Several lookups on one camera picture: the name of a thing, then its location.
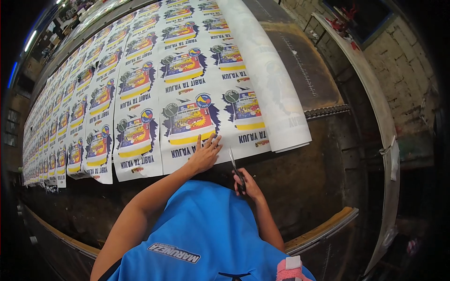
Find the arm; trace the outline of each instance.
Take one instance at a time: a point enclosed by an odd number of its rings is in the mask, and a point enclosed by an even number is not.
[[[256,204],[256,219],[258,220],[259,236],[262,240],[284,252],[285,248],[283,238],[281,237],[280,231],[278,230],[272,214],[270,213],[264,194],[262,194],[261,189],[259,189],[259,186],[247,170],[240,168],[238,171],[244,175],[245,187],[247,191],[243,192],[243,194],[250,196]],[[237,184],[240,184],[241,180],[237,175],[234,175],[234,180],[234,190],[236,191],[236,195],[239,196]]]
[[[221,136],[218,136],[214,142],[212,142],[213,138],[214,134],[201,147],[199,135],[195,153],[183,167],[139,192],[125,206],[95,260],[90,276],[91,281],[97,281],[128,250],[142,242],[148,217],[153,212],[163,207],[187,180],[214,165],[222,145],[218,145]]]

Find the wooden edge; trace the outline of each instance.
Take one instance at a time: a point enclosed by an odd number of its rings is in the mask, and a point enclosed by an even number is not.
[[[286,248],[286,252],[289,252],[305,243],[314,240],[315,238],[320,237],[324,233],[326,233],[330,228],[338,225],[346,216],[348,216],[354,208],[344,207],[339,213],[333,215],[329,220],[314,228],[313,230],[308,231],[307,233],[300,235],[297,238],[294,238],[284,244]]]
[[[30,210],[30,208],[28,208],[25,204],[24,204],[25,208],[27,209],[28,212],[30,212],[30,214],[40,223],[42,224],[48,231],[50,231],[51,233],[53,233],[56,237],[58,237],[61,240],[64,240],[65,242],[72,244],[74,247],[76,248],[80,248],[92,255],[97,256],[100,253],[100,250],[94,247],[91,247],[89,245],[86,245],[84,243],[81,243],[67,235],[65,235],[64,233],[60,232],[58,229],[52,227],[51,225],[49,225],[48,223],[46,223],[43,219],[41,219],[40,217],[38,217],[33,211]]]

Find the scissors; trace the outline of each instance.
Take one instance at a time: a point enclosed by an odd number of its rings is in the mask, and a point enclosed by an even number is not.
[[[238,168],[236,168],[236,163],[234,162],[234,157],[233,157],[233,152],[231,151],[231,147],[228,149],[228,153],[229,153],[229,157],[231,158],[231,164],[233,164],[234,173],[236,175],[238,175],[239,179],[242,182],[242,185],[239,184],[239,183],[237,183],[237,184],[238,184],[239,194],[243,195],[243,192],[246,190],[246,188],[245,188],[245,181],[244,181],[244,178],[242,176],[242,173],[238,171]]]

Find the paper roll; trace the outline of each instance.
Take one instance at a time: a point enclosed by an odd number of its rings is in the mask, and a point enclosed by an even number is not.
[[[241,0],[216,0],[247,67],[273,152],[309,144],[297,92],[277,50]]]

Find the table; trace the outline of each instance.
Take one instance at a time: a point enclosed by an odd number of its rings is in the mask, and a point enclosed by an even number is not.
[[[351,43],[339,36],[339,34],[337,34],[337,32],[328,24],[322,15],[316,13],[312,13],[311,15],[319,22],[324,30],[330,34],[330,38],[337,43],[357,73],[372,105],[383,144],[383,215],[378,241],[372,258],[364,273],[367,274],[386,253],[387,248],[385,249],[385,247],[383,247],[383,242],[389,238],[389,231],[395,226],[397,216],[398,198],[400,192],[400,169],[395,167],[395,161],[399,164],[400,158],[398,153],[393,152],[391,149],[397,142],[394,119],[392,118],[391,109],[381,89],[380,83],[372,71],[371,66],[365,59],[364,53],[359,49],[354,50]],[[391,180],[391,174],[396,175],[396,181]]]

